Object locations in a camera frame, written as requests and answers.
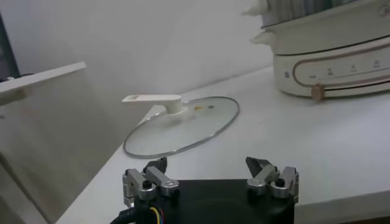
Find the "colored wire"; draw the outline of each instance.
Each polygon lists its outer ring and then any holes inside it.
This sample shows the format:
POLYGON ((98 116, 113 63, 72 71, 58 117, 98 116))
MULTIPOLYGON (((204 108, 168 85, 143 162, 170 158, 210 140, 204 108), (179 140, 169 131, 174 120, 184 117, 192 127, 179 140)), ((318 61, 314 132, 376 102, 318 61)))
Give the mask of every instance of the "colored wire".
POLYGON ((156 214, 157 224, 161 224, 160 223, 160 213, 158 213, 158 210, 155 207, 150 207, 150 209, 152 211, 154 211, 154 213, 156 214))
POLYGON ((164 224, 165 223, 165 218, 164 218, 164 212, 162 209, 160 209, 160 214, 161 214, 161 223, 164 224))

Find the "glass pot lid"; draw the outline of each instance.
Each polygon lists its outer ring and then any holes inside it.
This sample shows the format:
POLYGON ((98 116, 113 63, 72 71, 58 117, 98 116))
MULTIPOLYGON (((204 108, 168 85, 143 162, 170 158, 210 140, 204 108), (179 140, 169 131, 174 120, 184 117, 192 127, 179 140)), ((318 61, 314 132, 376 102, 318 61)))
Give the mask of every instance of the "glass pot lid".
POLYGON ((192 149, 222 133, 239 115, 239 105, 228 97, 206 97, 183 103, 178 115, 158 113, 142 122, 124 142, 134 158, 152 159, 192 149))

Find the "brown knob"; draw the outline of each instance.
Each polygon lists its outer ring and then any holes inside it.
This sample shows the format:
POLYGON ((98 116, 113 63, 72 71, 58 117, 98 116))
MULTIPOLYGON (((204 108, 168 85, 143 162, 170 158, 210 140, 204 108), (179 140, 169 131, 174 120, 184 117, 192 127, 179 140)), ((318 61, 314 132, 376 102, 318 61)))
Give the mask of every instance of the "brown knob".
POLYGON ((322 101, 325 98, 325 89, 321 84, 311 87, 311 98, 315 101, 322 101))

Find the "metal bracket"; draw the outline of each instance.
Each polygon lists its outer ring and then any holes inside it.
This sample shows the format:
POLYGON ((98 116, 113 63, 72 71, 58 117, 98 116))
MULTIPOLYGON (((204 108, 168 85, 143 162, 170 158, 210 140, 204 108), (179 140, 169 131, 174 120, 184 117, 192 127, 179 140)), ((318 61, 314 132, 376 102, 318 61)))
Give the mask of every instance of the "metal bracket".
POLYGON ((180 193, 179 182, 168 178, 154 166, 146 169, 145 177, 159 186, 161 194, 165 197, 176 197, 180 193))
POLYGON ((254 178, 246 181, 247 188, 254 195, 264 195, 267 185, 279 177, 279 171, 272 164, 266 165, 254 178))
POLYGON ((280 178, 271 183, 271 193, 276 198, 288 198, 292 195, 299 200, 299 173, 294 167, 286 167, 280 178))
POLYGON ((156 197, 156 185, 145 179, 136 169, 126 170, 122 176, 124 204, 131 207, 135 197, 150 201, 156 197))

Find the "white countertop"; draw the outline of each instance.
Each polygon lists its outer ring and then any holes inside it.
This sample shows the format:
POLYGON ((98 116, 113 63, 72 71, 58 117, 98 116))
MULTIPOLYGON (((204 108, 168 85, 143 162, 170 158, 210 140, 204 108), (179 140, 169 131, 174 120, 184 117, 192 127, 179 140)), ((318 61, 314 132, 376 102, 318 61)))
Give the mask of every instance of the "white countertop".
MULTIPOLYGON (((388 93, 316 103, 278 91, 267 68, 185 93, 183 99, 207 96, 234 98, 241 114, 211 141, 168 157, 169 177, 247 179, 245 157, 253 156, 300 172, 296 223, 390 214, 388 93)), ((146 163, 128 157, 120 147, 57 224, 110 223, 126 208, 122 173, 146 163)))

